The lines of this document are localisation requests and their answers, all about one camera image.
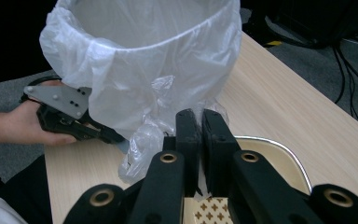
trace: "bin liner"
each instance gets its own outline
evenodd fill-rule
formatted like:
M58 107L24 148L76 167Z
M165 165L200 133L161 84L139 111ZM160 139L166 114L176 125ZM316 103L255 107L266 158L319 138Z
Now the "bin liner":
M90 116L130 139L120 176L134 182L178 111L216 102L240 50L240 1L58 0L39 41L63 83L92 88Z

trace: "gray carpet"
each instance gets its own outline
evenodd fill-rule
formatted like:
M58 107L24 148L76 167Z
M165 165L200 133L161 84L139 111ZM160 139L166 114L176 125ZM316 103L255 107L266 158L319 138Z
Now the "gray carpet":
M243 11L241 15L243 21L246 21L249 13ZM282 34L291 35L274 24L271 24L271 26ZM268 49L268 51L292 68L330 100L335 101L337 99L341 87L341 74L339 73L333 51L330 48L303 49L283 43L280 46ZM342 51L347 60L358 71L358 45L348 41L342 41ZM22 88L30 81L52 74L54 74L52 71L48 71L46 73L0 83L0 111L10 111L19 105ZM350 114L348 78L346 78L346 80L347 85L345 92L338 105ZM357 78L355 78L355 86L353 106L358 115ZM14 174L42 154L43 146L41 145L23 146L0 144L0 176L2 176L3 181L8 181Z

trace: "wooden table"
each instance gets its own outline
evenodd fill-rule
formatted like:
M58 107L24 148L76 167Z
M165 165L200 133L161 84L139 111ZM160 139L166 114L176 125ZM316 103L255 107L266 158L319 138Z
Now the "wooden table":
M247 35L219 102L234 135L282 143L313 186L331 183L358 196L358 122ZM114 146L91 140L45 154L54 223L92 186L127 187L117 177L123 155Z

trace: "brass insert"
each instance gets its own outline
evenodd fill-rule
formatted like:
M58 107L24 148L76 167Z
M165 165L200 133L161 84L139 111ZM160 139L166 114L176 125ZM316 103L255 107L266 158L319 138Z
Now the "brass insert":
M177 160L177 157L171 153L165 153L165 154L162 154L159 159L162 161L162 162L165 162L165 163L170 163L170 162L174 162Z
M89 198L89 203L94 207L105 206L113 201L115 193L111 189L100 189Z
M324 197L333 204L336 204L341 207L352 207L353 200L346 195L345 193L335 190L335 189L326 189L324 191Z
M248 162L257 162L258 161L258 156L253 153L249 153L249 152L243 153L241 155L241 157L244 161L248 161Z

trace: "white plastic bag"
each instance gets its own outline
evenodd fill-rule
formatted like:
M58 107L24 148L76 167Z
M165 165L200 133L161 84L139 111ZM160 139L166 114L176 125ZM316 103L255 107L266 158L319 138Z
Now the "white plastic bag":
M144 125L174 134L175 114L214 101L227 80L240 1L58 0L40 44L65 84L92 88L93 119L127 139Z

